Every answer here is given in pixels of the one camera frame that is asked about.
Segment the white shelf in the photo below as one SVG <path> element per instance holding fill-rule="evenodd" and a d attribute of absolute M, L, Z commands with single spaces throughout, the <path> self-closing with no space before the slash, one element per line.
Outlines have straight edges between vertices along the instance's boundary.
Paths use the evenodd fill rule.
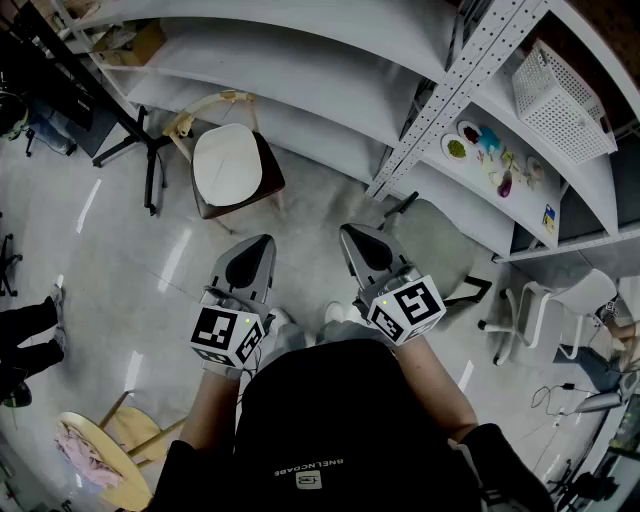
<path fill-rule="evenodd" d="M 167 42 L 140 70 L 287 103 L 395 147 L 420 77 L 362 50 L 289 29 L 166 20 Z"/>
<path fill-rule="evenodd" d="M 506 198 L 500 197 L 497 187 L 491 183 L 487 172 L 480 167 L 480 162 L 477 160 L 473 148 L 469 148 L 469 155 L 464 164 L 452 162 L 440 148 L 441 137 L 427 146 L 422 160 L 487 200 L 547 247 L 556 248 L 558 246 L 558 231 L 561 221 L 560 176 L 558 173 L 553 170 L 541 155 L 529 148 L 510 130 L 475 105 L 469 105 L 458 119 L 447 128 L 446 133 L 457 134 L 457 124 L 461 120 L 470 121 L 478 126 L 481 124 L 489 126 L 500 138 L 503 145 L 513 151 L 516 155 L 516 161 L 521 167 L 524 167 L 526 163 L 525 157 L 534 156 L 537 158 L 545 170 L 544 181 L 538 183 L 535 191 L 532 191 L 526 183 L 519 183 L 514 177 L 509 196 Z M 542 225 L 547 204 L 556 213 L 553 234 L 550 234 Z"/>
<path fill-rule="evenodd" d="M 267 23 L 335 39 L 439 82 L 455 11 L 445 0 L 106 0 L 74 29 L 170 17 Z"/>
<path fill-rule="evenodd" d="M 171 76 L 147 75 L 127 96 L 134 103 L 180 112 L 196 100 L 224 90 L 215 84 Z M 302 156 L 320 162 L 364 183 L 371 183 L 385 146 L 365 135 L 304 110 L 267 98 L 256 101 L 256 116 L 264 138 Z M 244 102 L 218 103 L 198 118 L 225 125 L 251 127 Z"/>
<path fill-rule="evenodd" d="M 550 8 L 551 12 L 567 25 L 600 61 L 602 67 L 611 75 L 613 82 L 629 102 L 633 113 L 640 119 L 640 91 L 618 56 L 600 37 L 598 31 L 566 0 L 551 2 Z"/>
<path fill-rule="evenodd" d="M 395 185 L 394 195 L 417 191 L 472 240 L 503 258 L 509 256 L 514 222 L 487 201 L 423 162 Z"/>
<path fill-rule="evenodd" d="M 502 69 L 485 84 L 473 101 L 540 153 L 582 197 L 610 235 L 618 233 L 618 210 L 608 155 L 580 165 L 567 162 L 518 119 L 511 77 Z"/>

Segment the polished concrete floor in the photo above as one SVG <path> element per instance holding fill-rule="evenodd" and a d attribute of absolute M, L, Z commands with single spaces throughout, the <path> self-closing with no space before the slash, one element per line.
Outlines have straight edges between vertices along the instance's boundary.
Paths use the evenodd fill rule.
<path fill-rule="evenodd" d="M 116 128 L 105 147 L 122 136 Z M 199 360 L 184 339 L 188 309 L 199 300 L 217 256 L 239 240 L 272 234 L 278 259 L 269 301 L 315 330 L 329 301 L 349 302 L 356 291 L 339 250 L 338 226 L 348 219 L 377 225 L 393 200 L 369 201 L 362 184 L 274 148 L 287 180 L 286 217 L 262 201 L 224 218 L 237 231 L 227 236 L 199 218 L 188 167 L 172 147 L 161 153 L 169 187 L 156 198 L 159 215 L 150 217 L 142 207 L 143 147 L 97 169 L 81 151 L 66 158 L 41 143 L 26 158 L 25 142 L 0 142 L 0 233 L 13 232 L 14 251 L 24 255 L 14 276 L 19 296 L 0 298 L 0 310 L 41 302 L 62 279 L 69 350 L 62 363 L 28 381 L 30 407 L 16 410 L 15 418 L 0 408 L 0 428 L 58 502 L 71 499 L 74 510 L 113 510 L 79 488 L 65 469 L 53 443 L 57 416 L 75 411 L 99 421 L 135 385 L 127 404 L 161 426 L 180 419 L 200 379 Z M 591 389 L 573 365 L 493 366 L 496 340 L 479 331 L 477 321 L 498 318 L 497 291 L 517 289 L 525 278 L 490 258 L 477 248 L 473 275 L 495 283 L 483 302 L 429 340 L 454 380 L 467 374 L 465 391 L 479 419 L 497 423 L 525 464 L 547 480 L 582 453 L 600 414 L 569 416 L 556 426 L 544 405 L 530 407 L 544 385 L 573 382 Z M 27 344 L 46 339 L 36 336 Z M 550 410 L 571 410 L 583 397 L 557 390 Z M 152 488 L 160 469 L 144 470 Z"/>

